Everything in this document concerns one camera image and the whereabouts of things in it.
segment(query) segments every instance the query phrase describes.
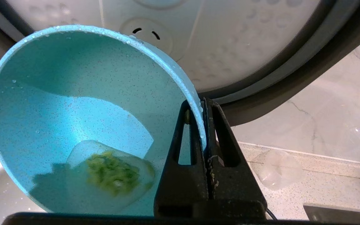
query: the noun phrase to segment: turquoise bowl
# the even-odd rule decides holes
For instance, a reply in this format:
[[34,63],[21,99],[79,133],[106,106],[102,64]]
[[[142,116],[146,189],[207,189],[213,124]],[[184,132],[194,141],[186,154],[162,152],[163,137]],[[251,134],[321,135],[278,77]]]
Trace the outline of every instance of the turquoise bowl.
[[[19,41],[0,60],[0,161],[46,211],[151,216],[184,100],[205,149],[200,100],[168,55],[99,27],[50,27]],[[83,185],[67,174],[67,160],[84,141],[82,157],[100,143],[150,162],[152,187],[121,204],[82,193]]]

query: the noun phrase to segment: marble countertop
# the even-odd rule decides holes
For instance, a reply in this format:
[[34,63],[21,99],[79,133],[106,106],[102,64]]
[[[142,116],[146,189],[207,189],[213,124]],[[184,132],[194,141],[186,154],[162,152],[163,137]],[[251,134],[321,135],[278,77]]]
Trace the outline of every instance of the marble countertop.
[[270,148],[242,143],[240,146],[268,208],[278,219],[308,220],[304,205],[360,211],[360,162],[288,151],[303,165],[304,177],[288,187],[272,191],[255,173],[263,167],[260,155]]

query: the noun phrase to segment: black cable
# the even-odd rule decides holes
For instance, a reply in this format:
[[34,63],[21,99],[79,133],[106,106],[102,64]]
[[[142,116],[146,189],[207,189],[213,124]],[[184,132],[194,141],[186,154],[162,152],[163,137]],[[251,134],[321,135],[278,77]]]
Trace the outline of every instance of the black cable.
[[277,220],[276,216],[274,216],[274,214],[267,208],[266,212],[269,214],[269,216],[273,219],[273,220]]

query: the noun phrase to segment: chopped green vegetable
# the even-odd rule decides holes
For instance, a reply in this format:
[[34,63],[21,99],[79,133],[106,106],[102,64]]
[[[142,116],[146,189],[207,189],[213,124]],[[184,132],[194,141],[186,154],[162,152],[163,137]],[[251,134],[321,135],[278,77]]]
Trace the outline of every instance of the chopped green vegetable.
[[88,181],[112,195],[129,194],[139,184],[140,169],[113,156],[113,151],[94,154],[86,160]]

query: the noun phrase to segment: water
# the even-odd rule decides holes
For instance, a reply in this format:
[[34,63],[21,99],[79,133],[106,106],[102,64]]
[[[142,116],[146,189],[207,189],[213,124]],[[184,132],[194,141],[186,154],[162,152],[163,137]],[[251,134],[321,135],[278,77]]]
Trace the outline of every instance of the water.
[[[127,164],[139,168],[138,185],[129,193],[113,195],[110,191],[100,188],[89,181],[90,173],[86,160],[93,154],[112,152],[112,155]],[[138,201],[155,183],[155,171],[151,163],[134,155],[104,145],[98,141],[86,140],[78,143],[70,153],[66,165],[68,200],[74,211],[115,214],[123,208],[145,202]]]

